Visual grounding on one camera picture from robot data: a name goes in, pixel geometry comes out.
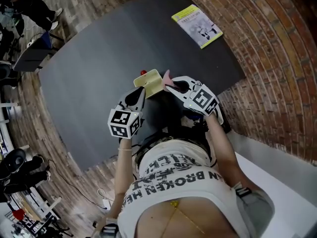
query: wooden floor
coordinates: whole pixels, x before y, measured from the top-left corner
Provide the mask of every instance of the wooden floor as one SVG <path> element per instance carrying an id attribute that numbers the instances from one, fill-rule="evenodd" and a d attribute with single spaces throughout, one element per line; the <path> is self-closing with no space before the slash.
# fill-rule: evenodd
<path id="1" fill-rule="evenodd" d="M 44 1 L 51 9 L 63 7 L 60 24 L 53 33 L 69 40 L 94 20 L 128 0 Z M 43 31 L 28 18 L 25 19 L 25 25 L 25 38 L 21 40 L 22 50 L 25 49 L 31 37 Z M 107 192 L 107 197 L 113 199 L 115 159 L 103 162 L 84 173 L 78 172 L 46 108 L 37 73 L 23 74 L 21 82 L 14 90 L 9 86 L 3 89 L 4 98 L 7 101 L 19 102 L 18 107 L 9 110 L 8 126 L 14 146 L 29 144 L 28 152 L 31 155 L 41 154 L 46 159 L 52 159 L 59 172 L 95 203 L 103 204 L 102 199 L 97 195 L 98 188 L 103 188 Z M 61 196 L 62 202 L 57 205 L 56 210 L 63 223 L 71 228 L 75 237 L 90 236 L 93 231 L 93 221 L 103 215 L 103 209 L 88 202 L 75 188 L 66 184 L 53 165 L 51 165 L 51 173 L 51 181 L 40 185 L 41 193 L 49 202 L 52 202 L 54 197 Z"/>

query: person in black pants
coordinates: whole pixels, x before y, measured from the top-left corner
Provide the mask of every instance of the person in black pants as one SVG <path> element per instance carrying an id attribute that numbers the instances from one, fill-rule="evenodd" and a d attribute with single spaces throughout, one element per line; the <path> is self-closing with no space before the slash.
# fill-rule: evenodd
<path id="1" fill-rule="evenodd" d="M 10 178 L 5 181 L 1 187 L 2 193 L 12 194 L 24 191 L 43 180 L 50 180 L 50 172 L 48 170 L 30 174 L 31 171 L 38 169 L 43 163 L 43 158 L 34 156 L 31 161 L 25 162 L 17 173 L 11 174 Z"/>
<path id="2" fill-rule="evenodd" d="M 57 27 L 56 18 L 62 13 L 63 9 L 57 11 L 50 10 L 42 0 L 0 0 L 7 7 L 15 10 L 13 16 L 23 14 L 32 19 L 38 26 L 47 31 Z"/>

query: bracelet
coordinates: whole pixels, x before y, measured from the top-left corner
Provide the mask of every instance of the bracelet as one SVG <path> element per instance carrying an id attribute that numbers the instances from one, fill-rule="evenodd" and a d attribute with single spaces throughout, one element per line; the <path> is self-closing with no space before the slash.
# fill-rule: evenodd
<path id="1" fill-rule="evenodd" d="M 127 151 L 127 152 L 130 152 L 132 151 L 132 149 L 121 149 L 121 148 L 118 148 L 119 151 Z"/>

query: pink object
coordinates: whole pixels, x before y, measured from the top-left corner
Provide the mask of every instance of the pink object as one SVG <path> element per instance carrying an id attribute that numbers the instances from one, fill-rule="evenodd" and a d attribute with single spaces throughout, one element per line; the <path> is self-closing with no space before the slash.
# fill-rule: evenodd
<path id="1" fill-rule="evenodd" d="M 163 81 L 162 81 L 162 86 L 164 91 L 169 92 L 166 88 L 165 85 L 171 85 L 171 86 L 175 86 L 174 82 L 171 80 L 170 76 L 169 76 L 169 69 L 165 72 L 164 76 L 163 76 Z"/>

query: white t-shirt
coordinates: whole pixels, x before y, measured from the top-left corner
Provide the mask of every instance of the white t-shirt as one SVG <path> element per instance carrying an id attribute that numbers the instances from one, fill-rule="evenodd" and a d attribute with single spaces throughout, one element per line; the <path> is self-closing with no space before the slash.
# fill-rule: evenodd
<path id="1" fill-rule="evenodd" d="M 237 189 L 244 191 L 244 188 L 240 184 L 229 187 L 221 175 L 210 168 L 207 153 L 186 141 L 170 140 L 153 147 L 144 155 L 139 173 L 140 178 L 131 184 L 125 194 L 117 220 L 118 235 L 123 238 L 134 237 L 137 222 L 146 209 L 181 197 L 211 200 L 242 238 L 257 237 L 273 215 L 272 203 L 265 193 L 256 191 L 251 193 L 252 197 L 247 196 L 251 199 L 252 209 L 264 211 L 265 223 L 259 227 L 263 214 L 260 214 L 262 218 L 253 221 L 247 208 L 248 202 L 236 195 Z M 254 207 L 259 206 L 258 199 L 261 200 L 260 207 Z"/>

